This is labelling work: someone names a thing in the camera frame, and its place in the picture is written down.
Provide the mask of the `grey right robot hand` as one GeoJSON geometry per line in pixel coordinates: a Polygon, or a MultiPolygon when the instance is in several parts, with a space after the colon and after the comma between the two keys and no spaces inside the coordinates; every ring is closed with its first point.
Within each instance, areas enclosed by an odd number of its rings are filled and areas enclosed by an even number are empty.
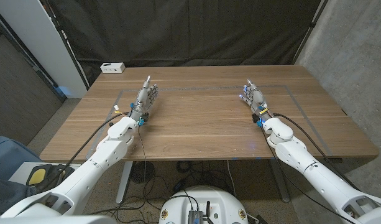
{"type": "Polygon", "coordinates": [[[261,123],[273,118],[262,92],[250,79],[247,79],[242,91],[239,98],[249,105],[251,112],[258,116],[261,123]]]}

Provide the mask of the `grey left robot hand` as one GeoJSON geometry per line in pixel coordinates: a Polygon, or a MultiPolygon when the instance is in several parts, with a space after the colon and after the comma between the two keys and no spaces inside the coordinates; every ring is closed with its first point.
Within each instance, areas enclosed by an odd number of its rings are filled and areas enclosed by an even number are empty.
{"type": "Polygon", "coordinates": [[[140,125],[147,121],[149,111],[158,96],[158,86],[157,84],[151,85],[150,80],[149,75],[139,90],[135,102],[131,106],[131,112],[129,113],[129,117],[140,125]]]}

